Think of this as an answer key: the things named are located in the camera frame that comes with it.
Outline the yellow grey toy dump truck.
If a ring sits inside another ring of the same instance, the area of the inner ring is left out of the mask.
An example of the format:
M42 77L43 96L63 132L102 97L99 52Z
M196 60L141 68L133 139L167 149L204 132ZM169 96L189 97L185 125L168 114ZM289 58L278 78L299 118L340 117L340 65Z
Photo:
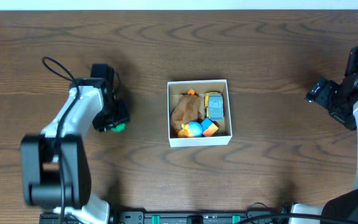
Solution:
M207 92L204 96L204 115L213 121L221 121L224 119L224 102L220 92Z

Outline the yellow rubber duck blue cap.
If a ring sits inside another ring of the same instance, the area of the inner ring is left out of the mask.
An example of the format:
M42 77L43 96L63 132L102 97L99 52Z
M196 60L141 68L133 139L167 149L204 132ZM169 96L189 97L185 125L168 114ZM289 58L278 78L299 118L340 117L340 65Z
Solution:
M203 134L201 125L196 121L182 124L182 129L177 133L179 138L199 138Z

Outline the brown plush bear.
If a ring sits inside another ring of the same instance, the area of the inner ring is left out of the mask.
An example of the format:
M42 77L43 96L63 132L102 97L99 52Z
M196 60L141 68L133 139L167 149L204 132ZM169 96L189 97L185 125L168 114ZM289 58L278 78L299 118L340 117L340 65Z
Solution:
M170 126L175 133L183 129L182 125L202 118L200 105L201 98L196 94L194 88L190 88L188 93L180 95L178 103L170 115Z

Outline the green ribbed plastic disc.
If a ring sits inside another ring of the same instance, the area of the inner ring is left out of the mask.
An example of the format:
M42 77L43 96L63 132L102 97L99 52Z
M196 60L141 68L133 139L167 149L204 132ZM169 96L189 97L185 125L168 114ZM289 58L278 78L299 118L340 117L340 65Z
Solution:
M123 130L125 130L125 128L126 128L126 123L121 123L121 124L118 124L117 126L111 128L111 131L113 131L115 133L120 133Z

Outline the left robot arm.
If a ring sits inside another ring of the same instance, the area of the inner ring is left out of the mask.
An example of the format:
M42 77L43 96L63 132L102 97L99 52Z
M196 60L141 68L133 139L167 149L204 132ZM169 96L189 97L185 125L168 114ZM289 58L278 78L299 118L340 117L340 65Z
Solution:
M73 80L53 121L21 141L24 200L51 210L52 223L110 221L110 205L91 191L83 141L90 127L120 132L130 121L125 103L115 97L118 79L109 65L94 64L88 78Z

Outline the colourful puzzle cube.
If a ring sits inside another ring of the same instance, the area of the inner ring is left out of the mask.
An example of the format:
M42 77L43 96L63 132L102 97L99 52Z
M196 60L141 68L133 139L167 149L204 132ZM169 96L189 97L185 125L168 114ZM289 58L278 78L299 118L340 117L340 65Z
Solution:
M215 123L213 123L209 118L206 118L201 123L201 128L203 131L202 135L205 137L211 137L215 135L219 130L219 127Z

